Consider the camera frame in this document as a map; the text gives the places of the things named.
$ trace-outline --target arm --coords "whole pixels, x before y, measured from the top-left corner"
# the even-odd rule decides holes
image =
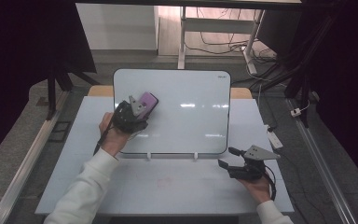
[[[100,124],[101,133],[107,128],[113,113],[106,113]],[[116,154],[125,146],[127,133],[111,129],[100,150],[84,163],[82,172],[57,202],[45,223],[91,223],[107,192],[110,176],[119,162]]]
[[[270,199],[269,182],[265,177],[253,181],[239,181],[249,190],[257,202],[257,214],[263,224],[293,224],[288,216],[284,216]]]

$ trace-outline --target whiteboard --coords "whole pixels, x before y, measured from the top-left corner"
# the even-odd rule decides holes
[[[158,98],[148,127],[123,153],[223,153],[227,148],[230,75],[223,71],[119,69],[115,108],[146,91]]]

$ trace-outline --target metal frame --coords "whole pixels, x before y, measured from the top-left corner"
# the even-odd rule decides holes
[[[231,33],[231,34],[248,34],[250,35],[246,48],[243,50],[243,56],[248,66],[248,71],[251,75],[256,75],[257,71],[251,56],[252,45],[255,42],[258,28],[260,26],[261,18],[264,10],[256,17],[255,21],[234,21],[221,19],[199,19],[186,18],[186,7],[180,7],[181,17],[181,38],[178,56],[178,69],[185,69],[186,60],[186,46],[185,35],[189,32],[211,32],[211,33]]]
[[[14,203],[17,201],[18,197],[20,196],[21,190],[24,187],[29,174],[32,172],[34,168],[34,164],[39,158],[40,152],[42,151],[44,145],[48,141],[48,137],[52,129],[54,128],[54,125],[57,122],[58,117],[61,114],[63,105],[68,95],[69,95],[68,91],[62,92],[57,102],[56,113],[54,113],[51,120],[46,120],[43,123],[42,128],[40,129],[34,142],[32,143],[30,149],[28,150],[27,155],[22,161],[19,170],[17,171],[16,175],[13,177],[13,180],[8,186],[7,191],[0,202],[0,223],[5,223],[8,216],[10,215]]]
[[[286,103],[291,108],[296,108],[296,103],[294,100],[286,100]],[[299,118],[296,119],[296,125],[300,130],[302,137],[307,145],[307,148],[310,152],[310,155],[313,158],[316,168],[321,175],[321,178],[324,182],[324,185],[327,188],[327,191],[332,197],[332,201],[334,206],[336,207],[339,216],[341,217],[342,223],[355,224],[356,218],[348,205],[347,200],[345,199],[344,194],[341,191],[341,188],[338,186],[336,179],[333,177],[330,168],[328,167],[326,161],[324,160],[324,156],[313,139],[312,133],[310,129],[306,128],[304,123],[301,122]]]

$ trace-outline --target aluminum rail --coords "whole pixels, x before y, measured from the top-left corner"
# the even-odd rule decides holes
[[[286,103],[291,108],[296,108],[296,103],[294,100],[286,100]],[[302,137],[307,145],[307,148],[310,151],[310,155],[313,158],[313,161],[318,169],[321,178],[324,182],[324,185],[327,188],[327,191],[330,193],[332,197],[332,201],[338,211],[339,216],[341,217],[342,223],[355,224],[356,219],[355,216],[348,205],[347,200],[345,199],[344,194],[342,193],[336,179],[333,177],[330,168],[328,167],[326,161],[324,160],[324,156],[321,153],[318,145],[313,139],[312,133],[310,129],[307,129],[304,124],[301,122],[299,118],[296,118],[296,125],[300,130]]]
[[[48,137],[54,128],[55,123],[58,120],[58,117],[61,114],[63,105],[66,101],[67,96],[69,95],[68,91],[63,91],[57,101],[57,110],[51,120],[46,120],[39,133],[37,134],[34,142],[32,143],[30,149],[28,150],[27,155],[22,161],[19,170],[12,179],[10,185],[7,188],[7,191],[0,202],[0,224],[5,223],[8,216],[10,215],[11,210],[13,209],[14,203],[17,201],[22,188],[24,187],[29,174],[34,168],[34,164],[39,158],[40,152],[42,151],[44,145],[48,141]]]

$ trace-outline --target table leg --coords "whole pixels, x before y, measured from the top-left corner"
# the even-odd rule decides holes
[[[185,69],[185,33],[186,33],[186,7],[180,7],[181,34],[178,57],[178,69]]]
[[[255,42],[255,36],[257,34],[258,27],[260,26],[260,22],[261,22],[261,18],[263,17],[263,13],[264,13],[264,10],[260,10],[260,13],[257,15],[257,17],[255,19],[254,28],[251,32],[251,36],[249,37],[248,44],[247,44],[245,50],[242,52],[243,56],[245,57],[245,61],[247,63],[248,71],[249,71],[250,75],[257,74],[257,71],[255,70],[255,65],[254,65],[252,57],[251,57],[251,50],[252,50],[252,45]]]

